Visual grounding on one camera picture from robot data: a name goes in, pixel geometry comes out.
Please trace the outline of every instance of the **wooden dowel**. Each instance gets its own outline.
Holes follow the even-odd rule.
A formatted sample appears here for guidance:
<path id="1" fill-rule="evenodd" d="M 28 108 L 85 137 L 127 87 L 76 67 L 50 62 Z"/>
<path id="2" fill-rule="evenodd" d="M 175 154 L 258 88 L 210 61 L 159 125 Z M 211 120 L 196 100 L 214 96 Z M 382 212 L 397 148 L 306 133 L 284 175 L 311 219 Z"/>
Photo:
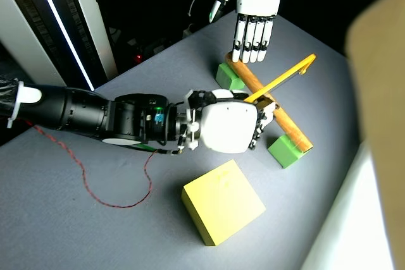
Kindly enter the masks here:
<path id="1" fill-rule="evenodd" d="M 263 84 L 258 80 L 255 74 L 247 67 L 246 64 L 240 60 L 237 63 L 232 61 L 231 53 L 225 56 L 226 63 L 234 70 L 236 74 L 243 80 L 246 86 L 252 93 L 257 92 L 263 88 Z M 288 114 L 280 107 L 279 103 L 270 93 L 265 93 L 263 96 L 267 99 L 271 99 L 276 102 L 278 107 L 274 110 L 274 117 L 281 129 L 291 138 L 291 140 L 297 145 L 297 148 L 303 152 L 310 150 L 313 144 L 309 141 L 307 136 L 298 128 Z"/>

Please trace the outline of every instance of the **robotic arm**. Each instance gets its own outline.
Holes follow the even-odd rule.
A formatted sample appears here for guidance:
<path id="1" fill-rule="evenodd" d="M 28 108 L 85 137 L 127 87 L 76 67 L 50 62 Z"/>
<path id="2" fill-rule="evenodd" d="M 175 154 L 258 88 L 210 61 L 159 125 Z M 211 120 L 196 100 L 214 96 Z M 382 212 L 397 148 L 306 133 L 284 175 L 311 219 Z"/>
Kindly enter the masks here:
<path id="1" fill-rule="evenodd" d="M 258 110 L 243 101 L 246 97 L 244 92 L 219 89 L 191 90 L 178 104 L 156 94 L 129 94 L 109 101 L 86 90 L 0 78 L 0 114 L 9 116 L 9 128 L 21 118 L 131 149 L 150 140 L 161 145 L 177 141 L 177 150 L 157 149 L 171 155 L 184 147 L 194 150 L 198 140 L 224 153 L 253 149 L 273 119 L 275 103 Z M 181 103 L 185 112 L 177 113 Z"/>
<path id="2" fill-rule="evenodd" d="M 209 14 L 209 22 L 216 21 L 228 0 L 216 0 Z M 263 61 L 270 43 L 273 21 L 280 0 L 237 0 L 232 61 L 243 63 Z"/>

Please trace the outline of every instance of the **white light strip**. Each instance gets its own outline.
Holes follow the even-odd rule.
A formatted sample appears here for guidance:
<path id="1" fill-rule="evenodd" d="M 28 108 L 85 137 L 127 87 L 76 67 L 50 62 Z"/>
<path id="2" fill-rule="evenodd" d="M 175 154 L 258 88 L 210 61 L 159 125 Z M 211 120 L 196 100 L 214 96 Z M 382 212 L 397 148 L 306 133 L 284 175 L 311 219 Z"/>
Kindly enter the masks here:
<path id="1" fill-rule="evenodd" d="M 90 78 L 87 75 L 86 70 L 84 69 L 84 66 L 83 66 L 82 62 L 80 61 L 80 58 L 78 57 L 78 54 L 77 54 L 77 52 L 75 50 L 75 47 L 73 46 L 73 43 L 70 40 L 68 32 L 66 31 L 65 26 L 63 25 L 62 19 L 60 18 L 59 14 L 58 14 L 58 11 L 56 11 L 56 7 L 55 7 L 53 1 L 52 0 L 47 0 L 47 1 L 48 1 L 49 6 L 51 7 L 53 15 L 56 18 L 56 21 L 58 22 L 59 28 L 61 28 L 63 36 L 65 36 L 65 39 L 66 39 L 66 41 L 67 41 L 67 43 L 68 43 L 68 45 L 70 47 L 70 50 L 72 51 L 72 54 L 75 57 L 76 62 L 78 64 L 80 70 L 82 71 L 82 74 L 83 74 L 84 78 L 86 79 L 87 84 L 89 85 L 91 91 L 94 91 L 93 84 L 91 83 Z"/>

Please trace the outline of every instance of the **yellow box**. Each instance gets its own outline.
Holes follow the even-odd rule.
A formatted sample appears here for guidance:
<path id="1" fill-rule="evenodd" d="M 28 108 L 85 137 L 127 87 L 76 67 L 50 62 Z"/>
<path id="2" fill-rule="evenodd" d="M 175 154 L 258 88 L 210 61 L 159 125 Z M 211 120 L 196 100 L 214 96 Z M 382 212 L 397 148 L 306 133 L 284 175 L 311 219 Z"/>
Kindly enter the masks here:
<path id="1" fill-rule="evenodd" d="M 266 207 L 234 160 L 183 187 L 182 200 L 207 246 L 216 246 Z"/>

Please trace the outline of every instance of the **table surface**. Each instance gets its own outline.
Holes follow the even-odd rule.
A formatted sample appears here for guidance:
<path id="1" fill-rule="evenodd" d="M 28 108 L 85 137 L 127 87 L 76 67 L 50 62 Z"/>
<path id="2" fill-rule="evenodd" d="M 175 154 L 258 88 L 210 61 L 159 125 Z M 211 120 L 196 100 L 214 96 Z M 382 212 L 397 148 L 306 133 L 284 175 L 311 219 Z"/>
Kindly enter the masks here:
<path id="1" fill-rule="evenodd" d="M 218 88 L 215 73 L 230 50 L 236 15 L 180 41 L 120 75 L 98 92 L 134 92 L 181 101 L 190 89 Z M 308 54 L 304 76 L 273 95 L 314 148 L 282 169 L 266 148 L 282 135 L 273 122 L 254 151 L 220 154 L 200 146 L 180 156 L 155 155 L 151 196 L 131 209 L 97 203 L 80 168 L 35 130 L 0 148 L 1 269 L 298 269 L 332 205 L 358 148 L 356 104 L 345 57 L 278 17 L 265 61 L 250 64 L 268 83 Z M 149 154 L 49 131 L 84 163 L 91 189 L 115 204 L 147 192 Z M 235 159 L 266 212 L 217 247 L 206 247 L 180 200 L 182 186 Z"/>

